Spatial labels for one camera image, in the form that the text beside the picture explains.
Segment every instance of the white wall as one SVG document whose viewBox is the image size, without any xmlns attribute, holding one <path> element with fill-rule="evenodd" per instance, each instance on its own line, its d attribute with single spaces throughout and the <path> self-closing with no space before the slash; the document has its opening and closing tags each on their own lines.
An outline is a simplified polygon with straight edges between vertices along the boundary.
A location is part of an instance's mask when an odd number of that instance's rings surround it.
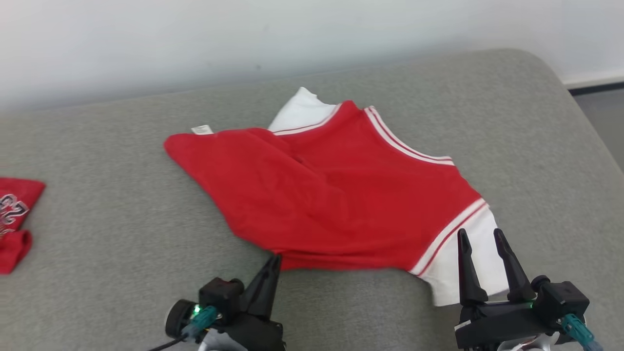
<svg viewBox="0 0 624 351">
<path fill-rule="evenodd" d="M 621 0 L 0 0 L 0 109 L 489 47 L 624 80 L 623 19 Z"/>
</svg>

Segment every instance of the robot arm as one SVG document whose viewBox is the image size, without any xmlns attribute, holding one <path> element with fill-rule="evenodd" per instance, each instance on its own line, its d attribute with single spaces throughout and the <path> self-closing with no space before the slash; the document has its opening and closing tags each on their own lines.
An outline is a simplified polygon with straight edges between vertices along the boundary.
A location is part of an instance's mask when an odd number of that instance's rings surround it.
<svg viewBox="0 0 624 351">
<path fill-rule="evenodd" d="M 199 302 L 173 305 L 165 333 L 193 340 L 201 351 L 284 351 L 283 327 L 271 320 L 280 265 L 280 255 L 269 258 L 247 289 L 240 280 L 214 278 L 199 290 Z"/>
<path fill-rule="evenodd" d="M 488 304 L 472 265 L 472 248 L 464 229 L 457 233 L 459 289 L 463 306 L 455 326 L 457 347 L 464 350 L 550 350 L 556 344 L 578 341 L 585 351 L 601 346 L 584 324 L 589 299 L 571 282 L 551 283 L 545 275 L 529 280 L 503 231 L 494 230 L 498 255 L 505 264 L 508 301 Z"/>
</svg>

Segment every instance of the printed number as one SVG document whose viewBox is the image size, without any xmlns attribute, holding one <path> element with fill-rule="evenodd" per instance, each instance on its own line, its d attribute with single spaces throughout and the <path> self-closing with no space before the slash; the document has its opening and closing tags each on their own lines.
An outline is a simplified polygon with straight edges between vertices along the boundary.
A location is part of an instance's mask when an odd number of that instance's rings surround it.
<svg viewBox="0 0 624 351">
<path fill-rule="evenodd" d="M 4 234 L 14 232 L 14 230 L 12 230 L 12 229 L 8 229 L 8 228 L 7 229 L 2 229 L 2 228 L 4 228 L 4 227 L 0 226 L 0 238 L 3 237 Z"/>
<path fill-rule="evenodd" d="M 15 217 L 20 217 L 28 212 L 28 206 L 13 194 L 7 194 L 0 199 L 0 219 L 5 225 L 13 224 Z"/>
</svg>

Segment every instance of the red jersey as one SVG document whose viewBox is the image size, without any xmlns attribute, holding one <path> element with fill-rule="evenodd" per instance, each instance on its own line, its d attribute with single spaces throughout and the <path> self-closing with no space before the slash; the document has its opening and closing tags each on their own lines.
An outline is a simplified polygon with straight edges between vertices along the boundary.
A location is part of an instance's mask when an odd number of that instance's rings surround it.
<svg viewBox="0 0 624 351">
<path fill-rule="evenodd" d="M 283 269 L 399 268 L 428 281 L 436 305 L 454 304 L 463 227 L 482 287 L 507 288 L 486 202 L 450 157 L 411 149 L 373 107 L 346 101 L 315 124 L 276 132 L 177 134 L 165 149 L 233 233 L 281 253 Z"/>
<path fill-rule="evenodd" d="M 0 178 L 0 274 L 9 274 L 32 245 L 31 233 L 19 230 L 45 188 L 29 179 Z"/>
</svg>

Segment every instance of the black cable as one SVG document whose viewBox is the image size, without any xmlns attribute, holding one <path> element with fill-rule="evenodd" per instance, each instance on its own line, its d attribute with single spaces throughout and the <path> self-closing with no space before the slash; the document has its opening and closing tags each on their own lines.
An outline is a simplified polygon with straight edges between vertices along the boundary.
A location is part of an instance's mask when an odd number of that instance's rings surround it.
<svg viewBox="0 0 624 351">
<path fill-rule="evenodd" d="M 161 351 L 161 350 L 164 350 L 164 349 L 166 349 L 168 347 L 171 347 L 171 346 L 173 346 L 173 345 L 175 345 L 175 344 L 177 344 L 177 343 L 179 343 L 181 341 L 184 341 L 184 339 L 186 339 L 187 336 L 188 335 L 186 335 L 186 334 L 181 335 L 179 338 L 177 338 L 175 340 L 172 340 L 172 341 L 170 341 L 170 342 L 168 342 L 166 344 L 162 344 L 161 346 L 154 347 L 153 349 L 150 349 L 148 351 Z"/>
</svg>

